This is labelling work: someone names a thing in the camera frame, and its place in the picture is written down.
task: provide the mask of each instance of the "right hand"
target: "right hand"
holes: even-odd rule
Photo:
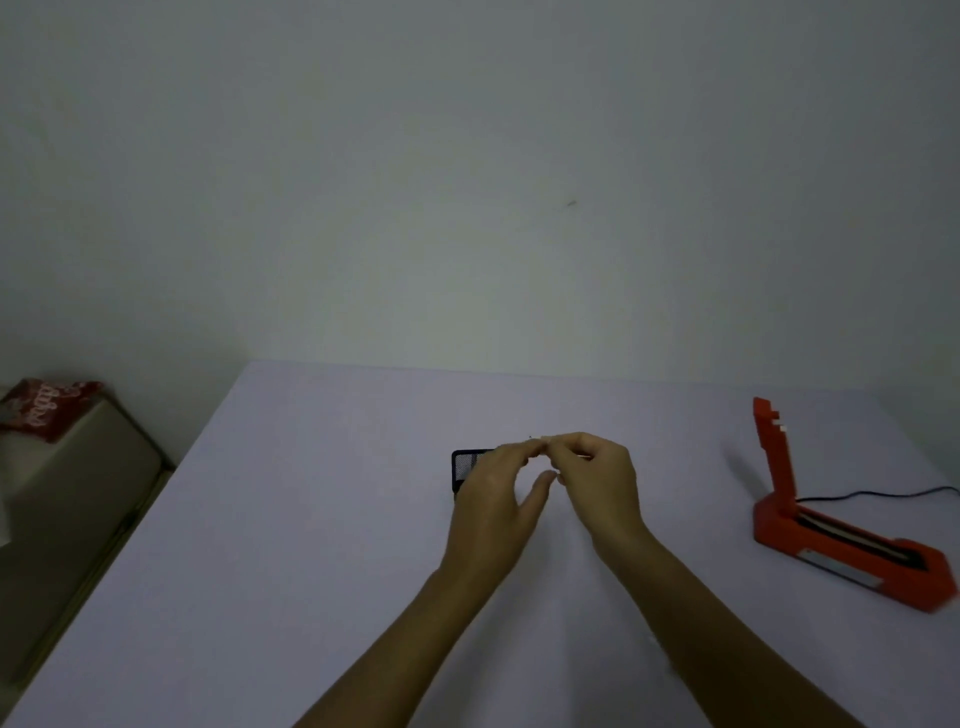
[[[558,479],[601,558],[651,538],[640,516],[629,450],[586,432],[544,439]]]

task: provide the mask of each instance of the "red bag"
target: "red bag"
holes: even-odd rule
[[[104,388],[102,381],[75,381],[58,386],[41,379],[21,379],[0,400],[0,429],[36,435],[57,442],[90,408]]]

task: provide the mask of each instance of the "black cable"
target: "black cable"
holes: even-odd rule
[[[845,496],[799,497],[797,498],[797,502],[804,503],[804,502],[809,502],[811,500],[846,500],[847,498],[854,497],[854,496],[917,497],[917,496],[927,496],[931,493],[938,493],[939,491],[953,491],[955,494],[960,496],[960,490],[954,488],[952,485],[941,485],[939,488],[930,488],[927,491],[920,491],[919,493],[878,493],[877,491],[853,491],[853,493],[847,493]]]

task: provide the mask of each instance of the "white wall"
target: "white wall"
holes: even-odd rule
[[[960,476],[951,5],[5,3],[0,377],[870,387]]]

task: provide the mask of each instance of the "white tabletop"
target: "white tabletop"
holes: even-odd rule
[[[754,395],[801,495],[946,484],[863,393],[253,363],[9,725],[289,725],[438,564],[450,453],[570,429],[628,445],[655,533],[868,726],[955,725],[955,603],[923,614],[753,541]],[[960,565],[954,494],[822,510]],[[452,724],[707,725],[562,487],[415,718]]]

